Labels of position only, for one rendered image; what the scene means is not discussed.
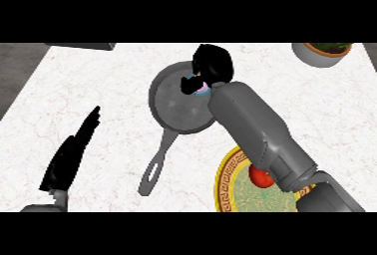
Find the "yellow patterned plate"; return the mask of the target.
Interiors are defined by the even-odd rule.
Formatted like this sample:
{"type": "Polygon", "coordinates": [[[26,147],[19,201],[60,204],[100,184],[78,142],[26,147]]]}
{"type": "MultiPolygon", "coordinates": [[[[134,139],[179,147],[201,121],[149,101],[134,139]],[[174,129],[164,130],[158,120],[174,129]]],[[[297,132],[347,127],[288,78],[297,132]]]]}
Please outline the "yellow patterned plate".
{"type": "Polygon", "coordinates": [[[236,146],[226,154],[214,178],[214,208],[219,212],[295,212],[297,200],[312,191],[315,185],[297,192],[282,192],[273,183],[258,188],[250,181],[251,162],[236,146]]]}

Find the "dark grey flat object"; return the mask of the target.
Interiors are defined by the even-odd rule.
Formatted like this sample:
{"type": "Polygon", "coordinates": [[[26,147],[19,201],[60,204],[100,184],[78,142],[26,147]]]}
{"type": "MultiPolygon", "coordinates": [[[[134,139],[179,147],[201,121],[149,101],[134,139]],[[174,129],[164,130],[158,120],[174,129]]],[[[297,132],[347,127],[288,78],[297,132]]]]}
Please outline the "dark grey flat object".
{"type": "Polygon", "coordinates": [[[112,51],[116,43],[44,43],[48,46],[112,51]]]}

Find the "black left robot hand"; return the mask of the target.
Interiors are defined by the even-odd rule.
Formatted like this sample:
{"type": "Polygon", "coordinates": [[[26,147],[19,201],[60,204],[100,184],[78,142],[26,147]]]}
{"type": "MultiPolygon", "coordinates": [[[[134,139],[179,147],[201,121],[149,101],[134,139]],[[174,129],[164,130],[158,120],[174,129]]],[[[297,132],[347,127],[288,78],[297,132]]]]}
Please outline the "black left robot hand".
{"type": "Polygon", "coordinates": [[[100,107],[94,107],[82,121],[77,133],[68,136],[53,155],[40,184],[40,189],[43,191],[66,191],[71,187],[81,164],[84,150],[100,123],[99,111],[100,107]]]}

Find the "grey plant pot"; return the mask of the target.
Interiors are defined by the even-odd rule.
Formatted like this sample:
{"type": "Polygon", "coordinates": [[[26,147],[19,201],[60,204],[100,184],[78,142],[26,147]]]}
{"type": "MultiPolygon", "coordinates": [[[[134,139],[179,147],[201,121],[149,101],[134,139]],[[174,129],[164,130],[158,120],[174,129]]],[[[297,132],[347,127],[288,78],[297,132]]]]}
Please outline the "grey plant pot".
{"type": "Polygon", "coordinates": [[[298,60],[315,68],[329,68],[349,54],[352,47],[347,46],[341,53],[332,54],[318,50],[309,43],[292,43],[291,50],[298,60]]]}

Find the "grey frying pan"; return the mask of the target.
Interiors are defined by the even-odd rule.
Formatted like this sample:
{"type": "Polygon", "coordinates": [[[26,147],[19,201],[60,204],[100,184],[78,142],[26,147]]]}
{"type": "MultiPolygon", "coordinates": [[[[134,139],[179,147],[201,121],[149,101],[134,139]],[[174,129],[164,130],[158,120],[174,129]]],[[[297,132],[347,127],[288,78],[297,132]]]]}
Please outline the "grey frying pan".
{"type": "Polygon", "coordinates": [[[190,75],[190,61],[168,65],[156,74],[149,89],[152,116],[164,128],[161,146],[146,168],[140,196],[149,196],[164,168],[165,154],[180,134],[201,132],[214,123],[207,104],[210,95],[189,96],[182,93],[182,77],[190,75]]]}

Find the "red tomato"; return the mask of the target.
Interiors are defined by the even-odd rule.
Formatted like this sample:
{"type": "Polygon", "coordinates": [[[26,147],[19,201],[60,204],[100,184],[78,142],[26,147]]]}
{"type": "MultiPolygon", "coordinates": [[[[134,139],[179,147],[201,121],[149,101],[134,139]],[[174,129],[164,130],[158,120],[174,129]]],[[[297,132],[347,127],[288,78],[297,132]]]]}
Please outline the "red tomato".
{"type": "Polygon", "coordinates": [[[273,184],[273,179],[270,175],[260,169],[257,169],[254,166],[248,168],[248,178],[251,183],[258,188],[267,188],[273,184]]]}

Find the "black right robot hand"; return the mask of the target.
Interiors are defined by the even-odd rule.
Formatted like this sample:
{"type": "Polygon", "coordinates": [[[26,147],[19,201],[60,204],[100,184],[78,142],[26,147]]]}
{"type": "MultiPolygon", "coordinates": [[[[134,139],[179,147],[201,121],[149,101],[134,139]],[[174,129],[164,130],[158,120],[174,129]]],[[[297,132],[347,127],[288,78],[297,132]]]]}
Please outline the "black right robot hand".
{"type": "Polygon", "coordinates": [[[207,85],[223,82],[229,83],[233,76],[233,66],[229,52],[224,48],[201,44],[193,52],[192,77],[182,77],[182,92],[185,95],[193,94],[207,85]]]}

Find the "pink cupcake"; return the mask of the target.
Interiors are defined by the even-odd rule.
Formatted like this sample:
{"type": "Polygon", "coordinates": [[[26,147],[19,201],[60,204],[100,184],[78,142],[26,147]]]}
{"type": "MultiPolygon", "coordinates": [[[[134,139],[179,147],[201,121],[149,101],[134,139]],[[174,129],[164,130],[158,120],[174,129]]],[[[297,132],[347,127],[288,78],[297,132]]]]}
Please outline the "pink cupcake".
{"type": "MultiPolygon", "coordinates": [[[[187,79],[195,77],[195,74],[187,75],[187,79]]],[[[205,96],[210,93],[211,88],[207,86],[205,82],[202,82],[201,88],[192,93],[195,96],[205,96]]]]}

